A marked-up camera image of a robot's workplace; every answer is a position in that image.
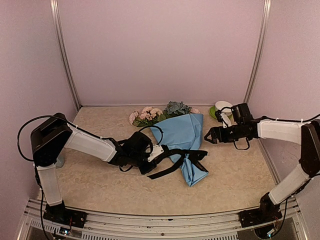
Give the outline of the left aluminium corner post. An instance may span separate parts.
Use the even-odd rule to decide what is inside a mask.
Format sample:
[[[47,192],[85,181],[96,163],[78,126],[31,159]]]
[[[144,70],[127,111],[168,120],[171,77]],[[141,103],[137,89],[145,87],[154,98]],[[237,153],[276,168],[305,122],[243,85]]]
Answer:
[[[75,108],[77,111],[79,111],[82,105],[80,102],[80,98],[76,89],[76,85],[72,76],[70,63],[68,60],[67,49],[66,49],[64,35],[63,35],[62,22],[60,18],[59,2],[57,0],[50,0],[50,8],[51,8],[54,27],[55,27],[56,37],[58,41],[60,56],[61,56],[62,64],[64,67],[65,75],[67,78],[67,84],[68,84]]]

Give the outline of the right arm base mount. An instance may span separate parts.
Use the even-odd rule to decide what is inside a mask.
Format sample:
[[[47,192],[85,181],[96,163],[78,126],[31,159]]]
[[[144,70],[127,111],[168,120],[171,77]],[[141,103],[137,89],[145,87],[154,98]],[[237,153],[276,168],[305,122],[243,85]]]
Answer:
[[[268,192],[261,197],[258,208],[240,211],[238,215],[242,228],[272,222],[283,217],[280,204],[274,204]]]

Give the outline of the green saucer plate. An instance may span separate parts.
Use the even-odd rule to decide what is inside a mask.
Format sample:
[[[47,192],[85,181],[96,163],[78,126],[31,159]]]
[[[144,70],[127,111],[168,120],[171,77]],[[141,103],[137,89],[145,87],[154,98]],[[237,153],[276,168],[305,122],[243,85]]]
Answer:
[[[209,115],[210,115],[212,118],[214,118],[214,119],[216,119],[217,121],[219,121],[220,112],[219,112],[219,110],[216,109],[216,106],[215,106],[215,105],[213,105],[212,107],[210,107],[210,109],[209,109]]]

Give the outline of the aluminium corner post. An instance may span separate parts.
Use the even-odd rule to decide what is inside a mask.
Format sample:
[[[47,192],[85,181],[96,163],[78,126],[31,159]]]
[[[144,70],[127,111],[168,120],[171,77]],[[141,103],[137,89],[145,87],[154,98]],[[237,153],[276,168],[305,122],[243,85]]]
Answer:
[[[80,102],[80,98],[76,89],[76,85],[72,76],[70,63],[68,60],[67,49],[66,49],[64,35],[63,35],[62,22],[60,18],[59,2],[57,0],[50,0],[50,8],[51,8],[54,27],[55,27],[56,37],[58,41],[60,56],[61,56],[62,64],[64,67],[65,75],[67,78],[67,84],[68,84],[75,108],[77,111],[79,111],[82,105]]]
[[[243,99],[243,101],[247,104],[250,102],[251,96],[253,94],[261,58],[263,55],[264,44],[265,44],[265,39],[266,39],[267,29],[268,29],[268,24],[270,19],[271,5],[272,5],[271,0],[265,0],[263,2],[263,11],[262,11],[260,29],[258,34],[257,46],[256,46],[255,55],[253,59],[252,69],[250,72],[249,82],[248,82],[244,99]]]

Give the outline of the white ceramic bowl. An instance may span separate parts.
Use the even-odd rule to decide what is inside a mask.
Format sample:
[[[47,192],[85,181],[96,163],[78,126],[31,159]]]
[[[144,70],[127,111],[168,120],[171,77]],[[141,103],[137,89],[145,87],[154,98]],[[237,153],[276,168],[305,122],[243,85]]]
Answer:
[[[214,106],[216,111],[220,110],[223,113],[228,113],[228,114],[232,112],[231,108],[233,107],[231,103],[223,100],[217,101]]]

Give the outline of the blue wrapping paper sheet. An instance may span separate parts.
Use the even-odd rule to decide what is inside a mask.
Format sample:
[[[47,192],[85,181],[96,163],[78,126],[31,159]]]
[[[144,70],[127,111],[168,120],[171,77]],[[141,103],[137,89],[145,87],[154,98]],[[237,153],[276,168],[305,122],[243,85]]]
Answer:
[[[204,115],[190,113],[172,117],[158,122],[151,128],[151,132],[158,143],[169,150],[199,150],[203,139]],[[188,186],[192,187],[208,175],[208,171],[199,169],[191,162],[186,154],[180,166],[182,175]]]

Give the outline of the small pink rose stem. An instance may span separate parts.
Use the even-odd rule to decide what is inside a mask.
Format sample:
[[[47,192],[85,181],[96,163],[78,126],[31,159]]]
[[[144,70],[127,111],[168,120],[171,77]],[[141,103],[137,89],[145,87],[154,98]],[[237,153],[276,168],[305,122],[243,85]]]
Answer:
[[[144,120],[140,118],[140,113],[138,111],[134,111],[129,115],[129,123],[135,127],[144,126]]]

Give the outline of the pink fake rose stem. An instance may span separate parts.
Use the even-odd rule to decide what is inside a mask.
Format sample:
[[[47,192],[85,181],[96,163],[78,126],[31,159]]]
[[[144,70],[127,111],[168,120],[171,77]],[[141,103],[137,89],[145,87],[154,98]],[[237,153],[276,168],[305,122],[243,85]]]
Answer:
[[[160,117],[163,114],[163,111],[157,107],[152,107],[152,106],[146,106],[143,108],[141,111],[139,118],[141,120],[156,120],[158,117]]]

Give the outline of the blue fake hydrangea flower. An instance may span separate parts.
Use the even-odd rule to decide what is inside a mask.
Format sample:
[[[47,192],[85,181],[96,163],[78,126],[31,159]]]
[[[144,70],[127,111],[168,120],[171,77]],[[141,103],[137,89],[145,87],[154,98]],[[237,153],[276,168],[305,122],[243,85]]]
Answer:
[[[183,101],[170,101],[166,108],[163,110],[163,113],[166,117],[177,117],[189,114],[191,112],[191,107],[184,104]]]

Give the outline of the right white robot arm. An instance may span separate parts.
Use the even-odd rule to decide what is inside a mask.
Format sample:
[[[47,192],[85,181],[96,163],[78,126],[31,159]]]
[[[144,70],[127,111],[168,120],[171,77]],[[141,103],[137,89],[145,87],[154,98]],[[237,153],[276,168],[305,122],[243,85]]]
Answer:
[[[266,222],[275,206],[296,194],[297,190],[320,174],[320,120],[280,120],[252,116],[237,117],[231,126],[212,127],[205,141],[235,143],[258,139],[265,154],[280,174],[281,181],[261,201],[256,218]]]

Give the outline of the black strap ribbon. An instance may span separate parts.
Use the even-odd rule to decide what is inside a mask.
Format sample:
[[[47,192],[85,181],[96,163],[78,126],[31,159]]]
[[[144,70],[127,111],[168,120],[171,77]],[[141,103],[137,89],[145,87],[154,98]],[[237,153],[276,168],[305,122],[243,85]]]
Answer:
[[[190,149],[178,149],[174,148],[168,151],[164,151],[160,155],[156,156],[152,162],[155,164],[159,164],[163,159],[168,158],[173,155],[179,155],[179,159],[169,168],[162,170],[160,172],[148,175],[147,177],[154,180],[165,175],[168,175],[174,171],[176,171],[179,167],[181,167],[184,163],[184,159],[188,156],[190,162],[198,168],[200,171],[208,172],[208,170],[200,163],[200,161],[208,155],[208,152],[205,150],[190,150]]]

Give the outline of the aluminium front frame rail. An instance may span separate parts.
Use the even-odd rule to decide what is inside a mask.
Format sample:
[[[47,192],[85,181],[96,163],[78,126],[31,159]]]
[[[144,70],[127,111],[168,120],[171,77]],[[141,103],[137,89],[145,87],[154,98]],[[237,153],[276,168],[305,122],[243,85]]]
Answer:
[[[146,203],[141,209],[111,209],[96,201],[70,201],[66,208],[86,213],[83,227],[67,226],[44,218],[46,203],[30,199],[16,233],[18,240],[253,240],[263,224],[243,227],[241,211],[256,203],[209,200],[207,210],[184,211],[166,204]]]

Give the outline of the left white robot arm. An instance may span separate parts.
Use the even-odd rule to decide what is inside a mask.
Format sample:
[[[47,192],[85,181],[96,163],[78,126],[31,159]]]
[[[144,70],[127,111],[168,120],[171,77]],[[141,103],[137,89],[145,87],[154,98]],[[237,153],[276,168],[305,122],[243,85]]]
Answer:
[[[32,158],[39,185],[50,214],[63,223],[70,218],[70,211],[64,207],[56,175],[57,159],[63,149],[75,150],[108,164],[123,167],[138,167],[141,174],[152,171],[156,157],[164,152],[160,144],[141,131],[128,139],[116,141],[112,137],[101,137],[90,133],[72,122],[64,114],[44,115],[45,121],[30,133]]]

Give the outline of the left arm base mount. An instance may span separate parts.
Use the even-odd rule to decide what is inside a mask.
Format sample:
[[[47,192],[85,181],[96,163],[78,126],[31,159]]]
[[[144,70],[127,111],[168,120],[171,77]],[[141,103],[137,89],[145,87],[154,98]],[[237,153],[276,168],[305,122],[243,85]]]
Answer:
[[[64,201],[62,201],[62,203],[53,206],[46,204],[43,218],[54,223],[83,229],[87,213],[66,208]]]

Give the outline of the blue paper cup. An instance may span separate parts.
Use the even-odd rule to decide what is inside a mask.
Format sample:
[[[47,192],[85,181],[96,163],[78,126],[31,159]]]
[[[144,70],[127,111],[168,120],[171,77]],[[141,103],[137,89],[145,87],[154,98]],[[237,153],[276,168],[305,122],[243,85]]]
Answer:
[[[64,156],[62,154],[60,154],[56,159],[55,167],[57,169],[60,169],[64,166],[64,163],[65,163]]]

